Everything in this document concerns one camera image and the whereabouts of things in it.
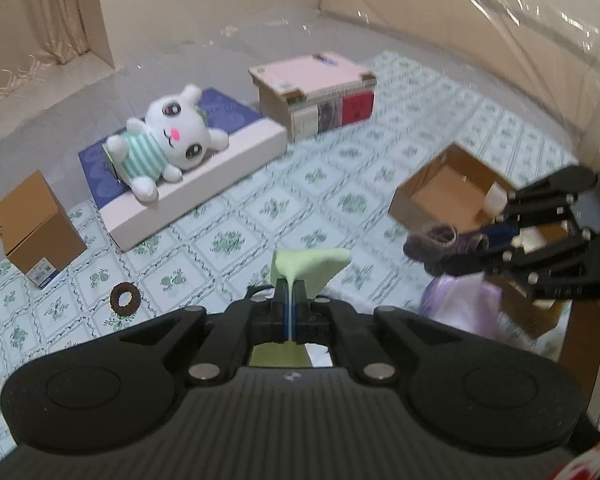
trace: brown hair tie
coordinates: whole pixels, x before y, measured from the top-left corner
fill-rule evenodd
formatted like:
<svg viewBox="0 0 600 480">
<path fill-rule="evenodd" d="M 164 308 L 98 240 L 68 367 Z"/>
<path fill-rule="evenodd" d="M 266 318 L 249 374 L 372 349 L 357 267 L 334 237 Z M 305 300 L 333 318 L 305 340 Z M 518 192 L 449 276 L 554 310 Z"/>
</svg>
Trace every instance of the brown hair tie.
<svg viewBox="0 0 600 480">
<path fill-rule="evenodd" d="M 131 294 L 131 300 L 125 306 L 120 306 L 120 296 L 125 292 Z M 123 282 L 117 284 L 111 289 L 111 295 L 109 297 L 109 303 L 113 312 L 118 314 L 120 317 L 128 317 L 136 313 L 136 310 L 140 308 L 140 291 L 138 288 L 129 282 Z"/>
</svg>

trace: white plush bunny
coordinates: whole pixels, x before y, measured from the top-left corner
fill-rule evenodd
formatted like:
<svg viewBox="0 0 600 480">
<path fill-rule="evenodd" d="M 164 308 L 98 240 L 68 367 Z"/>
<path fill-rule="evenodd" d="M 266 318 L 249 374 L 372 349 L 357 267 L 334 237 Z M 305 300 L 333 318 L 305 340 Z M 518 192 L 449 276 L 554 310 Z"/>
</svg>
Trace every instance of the white plush bunny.
<svg viewBox="0 0 600 480">
<path fill-rule="evenodd" d="M 181 94 L 155 100 L 144 122 L 130 118 L 126 132 L 110 136 L 104 149 L 120 178 L 141 202 L 158 198 L 156 181 L 182 179 L 182 171 L 200 164 L 206 150 L 224 150 L 229 145 L 226 132 L 207 128 L 196 106 L 202 90 L 187 85 Z"/>
</svg>

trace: striped shirt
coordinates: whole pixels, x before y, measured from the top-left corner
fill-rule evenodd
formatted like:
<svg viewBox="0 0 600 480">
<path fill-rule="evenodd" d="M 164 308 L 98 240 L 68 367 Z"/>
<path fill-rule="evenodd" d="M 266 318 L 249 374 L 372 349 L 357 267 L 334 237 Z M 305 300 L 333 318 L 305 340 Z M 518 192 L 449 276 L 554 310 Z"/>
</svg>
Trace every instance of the striped shirt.
<svg viewBox="0 0 600 480">
<path fill-rule="evenodd" d="M 167 157 L 150 134 L 122 134 L 129 146 L 129 154 L 122 162 L 129 178 L 148 176 L 158 180 L 167 165 Z"/>
</svg>

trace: metal screw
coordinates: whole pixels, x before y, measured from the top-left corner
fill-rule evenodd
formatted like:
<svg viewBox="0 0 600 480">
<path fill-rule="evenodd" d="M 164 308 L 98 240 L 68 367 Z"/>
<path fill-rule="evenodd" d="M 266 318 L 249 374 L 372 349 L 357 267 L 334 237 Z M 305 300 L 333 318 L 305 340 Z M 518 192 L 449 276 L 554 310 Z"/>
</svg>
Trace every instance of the metal screw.
<svg viewBox="0 0 600 480">
<path fill-rule="evenodd" d="M 220 375 L 220 368 L 212 363 L 198 363 L 189 368 L 189 375 L 200 381 L 209 381 Z"/>
<path fill-rule="evenodd" d="M 371 363 L 362 368 L 362 373 L 370 379 L 382 381 L 394 376 L 395 368 L 387 363 Z"/>
</svg>

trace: gray floor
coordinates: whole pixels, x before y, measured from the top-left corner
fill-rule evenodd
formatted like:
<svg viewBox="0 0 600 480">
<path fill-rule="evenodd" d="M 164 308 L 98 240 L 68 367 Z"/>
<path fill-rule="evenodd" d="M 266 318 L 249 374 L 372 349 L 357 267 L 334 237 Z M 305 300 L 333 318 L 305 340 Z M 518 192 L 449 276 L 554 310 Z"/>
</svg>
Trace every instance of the gray floor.
<svg viewBox="0 0 600 480">
<path fill-rule="evenodd" d="M 175 45 L 129 59 L 120 72 L 81 89 L 20 126 L 0 142 L 0 199 L 27 175 L 41 170 L 69 209 L 90 196 L 77 152 L 119 129 L 126 118 L 143 115 L 153 99 L 194 82 L 255 103 L 257 92 L 248 67 L 324 50 L 360 62 L 384 50 L 411 57 L 469 85 L 570 147 L 565 130 L 536 104 L 445 52 L 315 12 L 276 11 L 255 16 L 206 44 Z M 0 243 L 0 259 L 3 257 Z"/>
</svg>

